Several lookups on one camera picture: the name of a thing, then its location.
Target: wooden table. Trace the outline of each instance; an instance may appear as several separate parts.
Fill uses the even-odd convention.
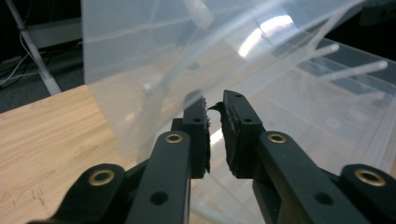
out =
[[[0,114],[0,223],[50,217],[91,166],[132,167],[116,148],[87,86]]]

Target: metal stand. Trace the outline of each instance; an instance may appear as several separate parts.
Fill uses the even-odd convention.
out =
[[[37,47],[33,43],[32,38],[30,37],[29,32],[27,31],[26,26],[24,25],[21,19],[18,10],[15,8],[14,3],[12,2],[12,0],[6,0],[6,3],[8,5],[9,10],[11,11],[12,16],[14,17],[15,22],[18,25],[18,29],[20,30],[21,35],[27,44],[27,47],[30,50],[33,60],[35,61],[35,64],[37,64],[38,73],[43,79],[43,82],[46,85],[49,94],[55,95],[57,93],[60,93],[61,89],[59,88],[53,76],[50,74],[50,71],[47,69],[46,65],[44,65],[43,59],[41,58],[41,55],[38,52]]]

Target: cable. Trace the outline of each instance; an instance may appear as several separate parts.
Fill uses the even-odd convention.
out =
[[[22,41],[22,34],[20,33],[20,42],[23,46],[23,48],[26,50],[26,53],[29,54],[29,56],[32,58],[33,62],[35,61],[35,59],[33,58],[32,54],[30,53],[30,51],[24,46],[23,41]]]
[[[6,83],[7,81],[9,81],[9,80],[12,78],[12,76],[14,76],[15,72],[16,72],[17,69],[21,66],[21,64],[22,64],[23,61],[27,58],[28,55],[29,55],[29,54],[26,54],[26,55],[20,60],[20,62],[17,64],[17,66],[15,66],[14,70],[12,70],[11,74],[10,74],[6,79],[4,79],[3,81],[0,82],[0,85],[3,85],[3,84]]]
[[[26,12],[26,15],[25,15],[25,19],[23,20],[23,23],[26,23],[27,19],[30,16],[30,11],[32,10],[32,4],[33,4],[33,0],[30,0],[29,7],[27,9],[27,12]]]
[[[18,78],[18,77],[29,77],[29,76],[34,76],[34,75],[37,75],[37,74],[38,74],[37,72],[26,73],[26,74],[23,74],[23,75],[17,75],[15,77],[11,77],[10,79],[14,79],[14,78]]]

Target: translucent plastic sheet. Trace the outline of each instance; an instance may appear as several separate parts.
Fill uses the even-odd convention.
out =
[[[359,2],[86,0],[86,82],[125,158],[149,156],[186,94],[201,89],[214,105],[228,89],[321,168],[339,174],[361,162],[387,172],[396,153],[396,88],[367,73],[396,63],[327,40],[317,49]],[[338,49],[370,60],[347,67],[321,57]],[[208,116],[212,173],[193,182],[191,211],[211,223],[263,223],[251,181],[229,172],[219,114]]]
[[[309,58],[316,39],[359,0],[82,3],[86,83],[121,154],[144,159],[187,93],[231,88],[273,64],[271,73],[285,72]],[[320,23],[323,29],[301,43],[298,55],[284,61],[271,54]]]

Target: screw hole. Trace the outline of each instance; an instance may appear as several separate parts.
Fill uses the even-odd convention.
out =
[[[168,194],[162,191],[155,192],[149,198],[152,204],[162,205],[168,201]]]
[[[108,173],[101,173],[101,174],[96,175],[94,178],[95,178],[96,181],[102,181],[102,180],[105,180],[105,179],[109,178],[109,174]]]
[[[165,140],[168,143],[179,143],[183,140],[183,136],[181,136],[180,134],[172,133],[167,135]]]
[[[324,205],[332,205],[334,204],[334,201],[332,200],[332,197],[330,197],[328,194],[320,192],[315,194],[315,199],[318,201],[318,203],[324,204]]]
[[[378,178],[375,175],[372,174],[362,174],[364,178],[369,179],[371,181],[378,181]]]
[[[385,179],[377,174],[376,172],[366,170],[366,169],[359,169],[355,171],[355,176],[362,182],[375,186],[375,187],[382,187],[387,184]]]
[[[286,138],[284,136],[282,136],[280,134],[276,134],[276,133],[268,135],[268,139],[271,142],[274,142],[274,143],[284,143],[284,142],[286,142]]]
[[[102,186],[114,179],[114,172],[112,170],[98,170],[91,174],[88,182],[92,186]]]

